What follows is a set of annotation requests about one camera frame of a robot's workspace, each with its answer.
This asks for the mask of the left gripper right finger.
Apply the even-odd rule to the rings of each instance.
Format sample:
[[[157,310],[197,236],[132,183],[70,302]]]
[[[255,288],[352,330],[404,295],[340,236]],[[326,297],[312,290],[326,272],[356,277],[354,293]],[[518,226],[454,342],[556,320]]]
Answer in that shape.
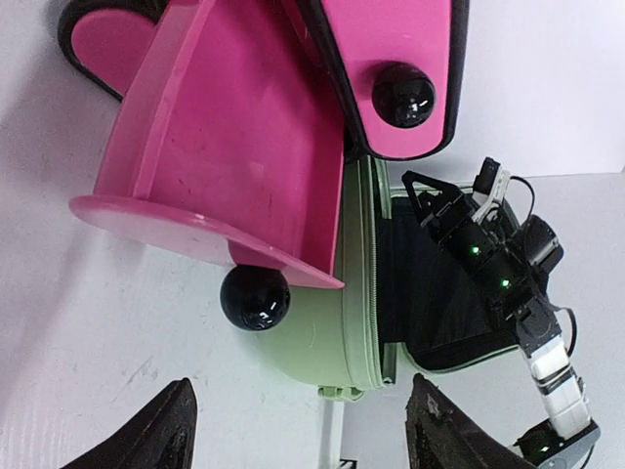
[[[417,373],[406,405],[411,468],[515,469],[533,465],[485,433],[439,387]]]

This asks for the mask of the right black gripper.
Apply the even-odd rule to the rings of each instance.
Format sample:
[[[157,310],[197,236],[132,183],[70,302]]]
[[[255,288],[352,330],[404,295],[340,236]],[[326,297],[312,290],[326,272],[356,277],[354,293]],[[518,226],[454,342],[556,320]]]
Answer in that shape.
[[[417,221],[468,275],[484,304],[508,318],[542,298],[542,273],[510,241],[473,221],[477,204],[445,181],[406,171],[401,176]]]

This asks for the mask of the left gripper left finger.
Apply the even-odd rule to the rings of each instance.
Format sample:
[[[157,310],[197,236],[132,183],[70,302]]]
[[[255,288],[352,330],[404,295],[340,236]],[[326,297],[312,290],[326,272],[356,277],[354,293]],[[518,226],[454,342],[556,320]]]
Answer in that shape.
[[[197,414],[191,381],[174,380],[114,434],[64,468],[189,468]]]

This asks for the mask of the green hard-shell suitcase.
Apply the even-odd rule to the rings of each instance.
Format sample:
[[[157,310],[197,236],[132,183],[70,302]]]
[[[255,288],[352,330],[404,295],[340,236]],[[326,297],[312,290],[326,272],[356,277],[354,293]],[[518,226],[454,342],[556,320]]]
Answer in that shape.
[[[324,399],[354,402],[396,381],[399,356],[421,372],[446,373],[511,352],[467,273],[433,242],[386,165],[365,157],[344,173],[334,274],[340,289],[291,289],[276,327],[245,333],[264,365]]]

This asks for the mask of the black pink drawer organizer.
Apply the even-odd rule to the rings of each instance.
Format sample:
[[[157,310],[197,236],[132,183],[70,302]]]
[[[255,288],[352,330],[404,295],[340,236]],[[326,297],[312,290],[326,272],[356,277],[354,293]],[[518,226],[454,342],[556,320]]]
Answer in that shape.
[[[215,264],[227,318],[339,289],[345,165],[444,149],[466,1],[71,1],[64,57],[120,103],[80,220]]]

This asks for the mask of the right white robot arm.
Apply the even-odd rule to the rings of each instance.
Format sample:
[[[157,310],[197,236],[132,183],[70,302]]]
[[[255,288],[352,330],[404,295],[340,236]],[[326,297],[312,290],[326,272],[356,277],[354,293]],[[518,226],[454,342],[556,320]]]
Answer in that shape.
[[[563,339],[559,307],[546,293],[563,247],[540,217],[519,223],[506,211],[515,179],[491,158],[471,192],[414,171],[401,178],[420,226],[466,272],[496,323],[514,333],[541,394],[548,418],[519,438],[521,456],[539,468],[584,466],[601,432],[570,361],[576,341]]]

